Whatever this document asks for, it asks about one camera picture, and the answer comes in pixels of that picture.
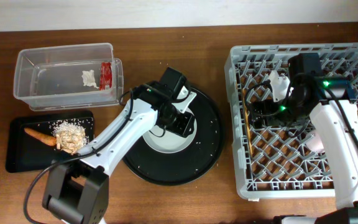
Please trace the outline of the wooden chopstick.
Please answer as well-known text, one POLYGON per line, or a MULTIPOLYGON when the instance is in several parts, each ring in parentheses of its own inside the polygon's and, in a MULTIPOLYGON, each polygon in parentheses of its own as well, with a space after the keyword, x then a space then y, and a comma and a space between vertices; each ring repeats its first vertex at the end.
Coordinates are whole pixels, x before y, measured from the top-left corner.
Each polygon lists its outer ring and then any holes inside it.
POLYGON ((249 113, 248 113, 248 109, 247 109, 247 105, 246 105, 246 98, 245 98, 245 94, 246 91, 242 90, 242 102, 244 105, 244 117, 245 117, 245 126, 246 126, 246 136, 247 136, 247 142, 248 142, 248 148, 249 148, 249 155, 250 158, 252 159, 252 155, 253 155, 253 148, 252 148, 252 143, 251 143, 251 133, 250 133, 250 126, 249 126, 249 113))

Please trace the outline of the grey plate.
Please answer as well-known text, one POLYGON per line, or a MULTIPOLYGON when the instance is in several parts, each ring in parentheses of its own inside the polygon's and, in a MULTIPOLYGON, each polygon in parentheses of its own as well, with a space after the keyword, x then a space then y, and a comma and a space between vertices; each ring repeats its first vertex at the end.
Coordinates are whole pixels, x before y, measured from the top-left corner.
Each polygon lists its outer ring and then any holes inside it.
POLYGON ((184 150, 193 142, 197 132, 196 120, 192 130, 193 132, 186 138, 178 136, 170 131, 166 131, 162 136, 163 129, 154 126, 151 131, 146 132, 142 137, 146 144, 153 150, 164 154, 173 154, 184 150))

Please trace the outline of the carrot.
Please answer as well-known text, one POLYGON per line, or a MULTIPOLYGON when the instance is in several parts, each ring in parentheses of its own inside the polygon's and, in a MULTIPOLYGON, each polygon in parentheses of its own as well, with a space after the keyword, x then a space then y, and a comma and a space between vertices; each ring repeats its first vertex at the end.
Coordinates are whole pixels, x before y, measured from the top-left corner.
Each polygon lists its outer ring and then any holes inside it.
POLYGON ((31 128, 24 128, 25 133, 27 133, 29 136, 39 140, 40 142, 48 145, 48 146, 55 146, 57 143, 57 139, 53 136, 49 136, 47 134, 38 132, 31 128))

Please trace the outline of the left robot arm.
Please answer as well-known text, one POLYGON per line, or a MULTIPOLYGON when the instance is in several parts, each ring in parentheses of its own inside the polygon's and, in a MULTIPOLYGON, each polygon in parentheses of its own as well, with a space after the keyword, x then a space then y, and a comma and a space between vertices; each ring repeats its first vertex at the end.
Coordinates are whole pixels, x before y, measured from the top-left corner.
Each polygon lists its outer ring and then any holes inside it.
POLYGON ((27 209, 36 183, 48 175, 42 206, 64 223, 104 223, 109 204, 109 178, 118 162, 145 133, 162 129, 163 145, 174 134, 187 139, 195 130, 195 116, 187 111, 195 99, 187 78, 166 68, 158 81, 129 90, 130 98, 119 116, 77 154, 41 171, 24 198, 26 219, 35 223, 27 209))

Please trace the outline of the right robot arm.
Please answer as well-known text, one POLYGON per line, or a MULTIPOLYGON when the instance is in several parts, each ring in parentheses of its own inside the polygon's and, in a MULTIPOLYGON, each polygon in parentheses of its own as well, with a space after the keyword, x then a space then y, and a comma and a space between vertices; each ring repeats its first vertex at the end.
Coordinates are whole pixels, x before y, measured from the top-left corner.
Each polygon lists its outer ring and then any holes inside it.
POLYGON ((276 216, 274 223, 358 223, 358 107, 350 81, 327 77, 317 53, 302 53, 288 61, 288 76, 272 71, 260 86, 271 100, 244 106, 251 121, 290 124, 304 119, 315 128, 312 147, 323 150, 334 181, 336 211, 317 218, 276 216))

